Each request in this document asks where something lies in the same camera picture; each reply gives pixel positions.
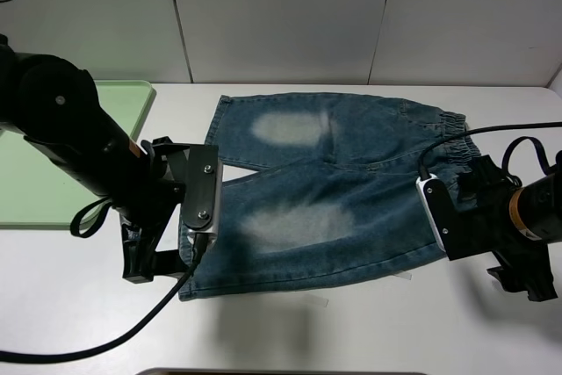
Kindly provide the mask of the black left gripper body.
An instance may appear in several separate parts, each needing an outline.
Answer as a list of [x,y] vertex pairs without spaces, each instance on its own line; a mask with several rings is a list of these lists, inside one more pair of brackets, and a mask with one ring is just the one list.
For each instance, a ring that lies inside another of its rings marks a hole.
[[183,260],[179,249],[157,249],[174,210],[181,211],[190,145],[168,137],[141,142],[141,173],[118,195],[123,279],[128,282],[147,283],[157,276],[188,278],[206,252],[206,233],[189,234],[188,229],[190,261]]

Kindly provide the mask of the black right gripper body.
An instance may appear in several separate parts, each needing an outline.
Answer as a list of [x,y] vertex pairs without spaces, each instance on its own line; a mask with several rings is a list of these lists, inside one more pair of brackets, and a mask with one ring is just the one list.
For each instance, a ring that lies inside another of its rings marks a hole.
[[469,161],[458,176],[458,200],[476,206],[461,215],[468,226],[464,255],[493,253],[498,265],[487,270],[506,292],[528,299],[556,299],[548,246],[561,241],[561,170],[524,186],[488,155]]

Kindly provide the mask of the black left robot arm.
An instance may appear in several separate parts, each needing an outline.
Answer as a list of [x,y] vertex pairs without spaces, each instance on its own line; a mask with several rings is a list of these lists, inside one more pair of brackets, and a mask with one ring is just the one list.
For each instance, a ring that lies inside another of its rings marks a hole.
[[91,191],[97,217],[70,233],[89,238],[119,213],[125,280],[189,279],[210,242],[219,195],[218,149],[167,137],[135,142],[101,107],[89,72],[48,54],[1,45],[1,126],[21,133]]

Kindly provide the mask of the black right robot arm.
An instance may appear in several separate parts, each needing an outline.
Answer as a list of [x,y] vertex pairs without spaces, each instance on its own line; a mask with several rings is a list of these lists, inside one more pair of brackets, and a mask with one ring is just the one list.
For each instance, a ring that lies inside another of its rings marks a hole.
[[476,206],[459,214],[462,234],[449,257],[491,252],[499,265],[487,272],[505,291],[526,292],[534,302],[556,299],[548,245],[561,241],[561,155],[526,186],[488,155],[469,168],[458,177],[458,199],[474,199]]

